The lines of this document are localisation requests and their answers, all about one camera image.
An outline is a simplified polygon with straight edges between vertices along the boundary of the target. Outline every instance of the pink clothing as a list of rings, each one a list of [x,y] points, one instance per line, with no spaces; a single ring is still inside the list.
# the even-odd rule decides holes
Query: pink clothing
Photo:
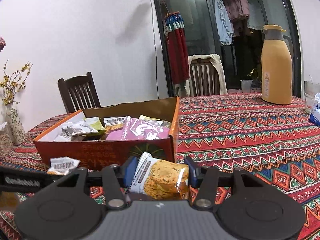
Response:
[[[248,19],[250,16],[248,0],[222,0],[229,19],[234,22]]]

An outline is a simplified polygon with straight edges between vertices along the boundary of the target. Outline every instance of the warning label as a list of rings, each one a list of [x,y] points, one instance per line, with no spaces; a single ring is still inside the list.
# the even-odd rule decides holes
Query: warning label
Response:
[[[263,85],[262,85],[262,93],[263,97],[269,97],[269,84],[270,84],[270,79],[269,79],[269,73],[266,73],[263,79]]]

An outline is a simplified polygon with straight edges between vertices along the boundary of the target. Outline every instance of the yellow thermos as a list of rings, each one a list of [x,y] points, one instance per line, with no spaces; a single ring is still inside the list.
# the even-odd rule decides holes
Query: yellow thermos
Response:
[[[279,105],[288,105],[292,100],[292,59],[284,41],[281,26],[265,25],[265,39],[262,47],[262,99]]]

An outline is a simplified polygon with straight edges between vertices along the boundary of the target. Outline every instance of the dark wooden chair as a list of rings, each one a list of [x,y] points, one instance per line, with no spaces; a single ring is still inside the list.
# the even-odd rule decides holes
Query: dark wooden chair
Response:
[[[60,78],[58,87],[67,113],[101,106],[91,72],[67,80]]]
[[[220,94],[219,75],[209,59],[193,59],[190,65],[190,96]]]

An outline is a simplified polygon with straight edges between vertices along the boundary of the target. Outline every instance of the red patterned tablecloth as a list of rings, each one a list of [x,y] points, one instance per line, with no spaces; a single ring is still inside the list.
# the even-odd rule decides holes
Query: red patterned tablecloth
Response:
[[[320,238],[320,127],[308,122],[304,102],[278,106],[260,94],[182,98],[177,159],[192,157],[199,165],[230,172],[242,167],[298,201],[306,212],[299,239]],[[32,140],[66,115],[53,117],[28,133],[28,140],[2,161],[18,169],[45,171]],[[19,194],[21,200],[28,194]],[[230,196],[220,187],[217,203]],[[103,203],[93,187],[91,197]],[[0,212],[0,227],[10,240],[20,240],[10,212]]]

